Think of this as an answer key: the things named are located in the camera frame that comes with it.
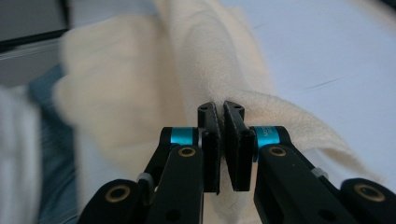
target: white surface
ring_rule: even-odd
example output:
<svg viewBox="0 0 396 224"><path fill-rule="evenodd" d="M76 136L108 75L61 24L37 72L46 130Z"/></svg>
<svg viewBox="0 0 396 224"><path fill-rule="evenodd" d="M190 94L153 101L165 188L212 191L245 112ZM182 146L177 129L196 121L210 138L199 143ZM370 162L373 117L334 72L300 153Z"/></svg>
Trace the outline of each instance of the white surface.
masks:
<svg viewBox="0 0 396 224"><path fill-rule="evenodd" d="M243 9L278 95L326 121L396 191L396 19L381 8L359 5L364 1L223 2ZM100 21L127 8L112 7L106 14L101 6L106 4L75 1L75 18L80 18L75 24ZM85 162L81 170L95 166L93 160Z"/></svg>
<svg viewBox="0 0 396 224"><path fill-rule="evenodd" d="M1 1L0 41L65 28L62 9L57 1Z"/></svg>

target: black plastic part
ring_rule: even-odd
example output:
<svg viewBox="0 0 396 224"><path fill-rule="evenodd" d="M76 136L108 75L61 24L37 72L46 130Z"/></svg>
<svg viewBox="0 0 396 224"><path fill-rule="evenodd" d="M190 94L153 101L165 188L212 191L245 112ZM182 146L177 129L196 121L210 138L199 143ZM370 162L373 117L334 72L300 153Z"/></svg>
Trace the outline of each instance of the black plastic part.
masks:
<svg viewBox="0 0 396 224"><path fill-rule="evenodd" d="M279 138L280 138L280 143L279 144L282 145L282 146L289 147L290 149L292 149L294 151L294 153L300 158L300 160L302 160L305 163L305 165L310 170L314 169L315 166L291 142L289 133L286 130L286 128L284 128L282 126L275 126L275 128L277 130L277 133L279 134Z"/></svg>
<svg viewBox="0 0 396 224"><path fill-rule="evenodd" d="M214 103L206 103L198 107L198 129L201 132L202 150L205 157L205 192L219 194L221 138Z"/></svg>
<svg viewBox="0 0 396 224"><path fill-rule="evenodd" d="M289 147L263 147L258 169L254 202L262 222L357 223Z"/></svg>
<svg viewBox="0 0 396 224"><path fill-rule="evenodd" d="M180 155L183 150L193 155ZM173 148L146 223L202 223L203 204L202 150L197 146Z"/></svg>
<svg viewBox="0 0 396 224"><path fill-rule="evenodd" d="M158 144L157 149L155 150L145 169L145 173L151 174L155 186L158 186L161 175L163 174L163 169L168 160L170 149L172 147L171 136L172 128L163 128L161 131L160 143Z"/></svg>
<svg viewBox="0 0 396 224"><path fill-rule="evenodd" d="M106 199L109 192L114 197L126 191L113 188L123 186L129 189L127 197L119 202L110 202ZM117 179L103 185L85 206L78 224L130 224L141 223L144 218L144 207L140 200L141 189L130 180Z"/></svg>
<svg viewBox="0 0 396 224"><path fill-rule="evenodd" d="M340 200L360 223L396 223L396 195L373 181L344 181Z"/></svg>
<svg viewBox="0 0 396 224"><path fill-rule="evenodd" d="M249 191L256 134L244 123L245 108L224 103L225 158L235 191Z"/></svg>

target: gray surface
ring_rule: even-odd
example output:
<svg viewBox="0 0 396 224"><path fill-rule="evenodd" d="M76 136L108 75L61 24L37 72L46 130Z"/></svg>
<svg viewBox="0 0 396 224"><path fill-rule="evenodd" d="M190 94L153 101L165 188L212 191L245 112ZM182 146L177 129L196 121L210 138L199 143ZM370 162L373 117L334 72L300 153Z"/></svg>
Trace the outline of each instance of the gray surface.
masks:
<svg viewBox="0 0 396 224"><path fill-rule="evenodd" d="M1 1L0 41L64 28L58 1Z"/></svg>
<svg viewBox="0 0 396 224"><path fill-rule="evenodd" d="M58 62L58 40L31 44L0 54L0 85L14 87L26 84Z"/></svg>

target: cream towel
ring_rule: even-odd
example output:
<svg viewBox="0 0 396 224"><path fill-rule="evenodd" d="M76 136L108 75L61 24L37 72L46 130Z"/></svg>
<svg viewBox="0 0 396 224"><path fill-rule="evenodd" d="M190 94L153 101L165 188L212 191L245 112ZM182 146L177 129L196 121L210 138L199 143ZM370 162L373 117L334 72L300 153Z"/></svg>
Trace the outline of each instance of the cream towel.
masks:
<svg viewBox="0 0 396 224"><path fill-rule="evenodd" d="M162 127L196 126L197 106L209 101L221 116L225 100L246 108L247 125L285 126L300 150L320 149L370 174L331 128L275 96L238 10L216 0L162 0L157 8L158 16L119 15L63 38L67 76L56 87L57 106L131 178L144 170ZM233 192L225 162L220 187L205 202L220 219L260 223L252 191Z"/></svg>

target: screw hole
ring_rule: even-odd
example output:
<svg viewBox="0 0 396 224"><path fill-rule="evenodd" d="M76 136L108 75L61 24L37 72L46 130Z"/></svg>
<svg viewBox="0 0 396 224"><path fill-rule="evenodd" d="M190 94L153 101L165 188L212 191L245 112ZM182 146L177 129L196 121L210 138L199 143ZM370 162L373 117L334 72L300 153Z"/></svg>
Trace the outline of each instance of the screw hole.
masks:
<svg viewBox="0 0 396 224"><path fill-rule="evenodd" d="M178 221L179 219L180 219L180 217L181 217L181 214L180 214L180 212L178 211L178 210L176 210L176 209L172 209L172 210L169 210L167 213L166 213L166 220L167 221L170 221L170 222L176 222L176 221Z"/></svg>
<svg viewBox="0 0 396 224"><path fill-rule="evenodd" d="M119 198L125 193L125 189L115 189L110 193L113 198Z"/></svg>
<svg viewBox="0 0 396 224"><path fill-rule="evenodd" d="M378 197L378 192L373 189L362 188L361 192L363 192L369 196L372 196L372 197Z"/></svg>
<svg viewBox="0 0 396 224"><path fill-rule="evenodd" d="M192 153L192 150L191 150L190 148L185 148L185 149L183 149L182 153L183 153L184 155L188 155L188 154L191 154L191 153Z"/></svg>
<svg viewBox="0 0 396 224"><path fill-rule="evenodd" d="M332 211L326 210L326 209L321 209L318 211L318 214L325 220L334 222L337 220L337 217Z"/></svg>

